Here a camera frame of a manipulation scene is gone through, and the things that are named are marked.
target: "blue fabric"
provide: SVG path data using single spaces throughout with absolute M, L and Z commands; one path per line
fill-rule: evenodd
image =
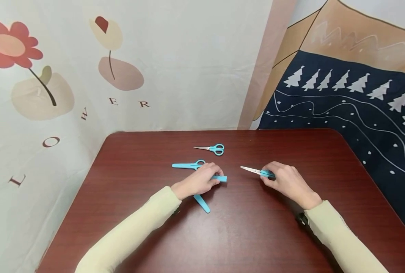
M 300 68 L 298 86 L 294 83 Z M 313 89 L 302 88 L 318 71 Z M 332 69 L 328 87 L 317 87 Z M 332 87 L 350 70 L 345 88 Z M 366 74 L 364 93 L 349 87 Z M 385 84 L 383 100 L 367 96 Z M 384 71 L 322 55 L 298 51 L 262 114 L 258 129 L 331 128 L 345 140 L 405 224 L 405 105 L 401 113 L 388 104 L 405 93 L 405 73 Z

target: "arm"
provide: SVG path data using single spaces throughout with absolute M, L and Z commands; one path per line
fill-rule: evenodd
M 219 184 L 217 179 L 211 179 L 215 174 L 223 176 L 220 167 L 206 163 L 183 181 L 159 190 L 90 248 L 75 273 L 113 273 L 153 230 L 165 223 L 183 199 L 201 195 Z
M 295 167 L 278 162 L 267 164 L 275 181 L 261 176 L 266 186 L 297 202 L 305 211 L 309 225 L 318 239 L 329 248 L 345 273 L 387 273 L 388 271 L 351 232 L 344 219 L 328 201 L 312 191 Z

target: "painted flower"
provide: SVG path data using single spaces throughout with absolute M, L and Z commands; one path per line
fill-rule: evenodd
M 18 64 L 24 68 L 31 68 L 30 59 L 39 60 L 43 57 L 40 50 L 34 47 L 38 41 L 30 37 L 27 26 L 21 22 L 14 22 L 10 30 L 0 23 L 0 68 L 9 68 Z
M 94 21 L 89 20 L 90 28 L 96 39 L 108 50 L 119 49 L 123 42 L 122 31 L 113 20 L 105 20 L 98 16 Z

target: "beige sleeve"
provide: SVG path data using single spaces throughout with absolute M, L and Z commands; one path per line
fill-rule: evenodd
M 156 228 L 179 207 L 181 201 L 164 187 L 147 203 L 101 238 L 79 262 L 75 273 L 113 273 Z
M 388 272 L 328 201 L 304 213 L 313 233 L 329 248 L 345 273 Z

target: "red flower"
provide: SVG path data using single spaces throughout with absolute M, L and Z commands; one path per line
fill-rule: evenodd
M 24 68 L 31 68 L 30 58 L 40 60 L 43 57 L 34 37 L 30 37 L 27 26 L 21 22 L 14 22 L 8 30 L 0 23 L 0 68 L 8 68 L 15 63 Z

